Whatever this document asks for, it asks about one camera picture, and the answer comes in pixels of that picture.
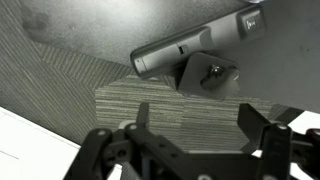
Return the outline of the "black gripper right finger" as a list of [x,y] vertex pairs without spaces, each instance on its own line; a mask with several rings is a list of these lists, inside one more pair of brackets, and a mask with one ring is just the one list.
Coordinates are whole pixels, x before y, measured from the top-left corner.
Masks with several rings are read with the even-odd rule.
[[250,146],[262,151],[257,180],[297,180],[290,174],[292,163],[313,180],[320,180],[318,129],[297,133],[288,125],[270,122],[248,103],[239,106],[237,125]]

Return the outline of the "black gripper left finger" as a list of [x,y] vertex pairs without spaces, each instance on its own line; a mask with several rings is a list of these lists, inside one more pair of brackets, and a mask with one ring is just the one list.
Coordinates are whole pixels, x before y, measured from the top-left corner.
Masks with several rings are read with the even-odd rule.
[[116,164],[128,163],[143,180],[184,180],[183,153],[148,130],[149,104],[123,129],[90,131],[63,180],[106,180]]

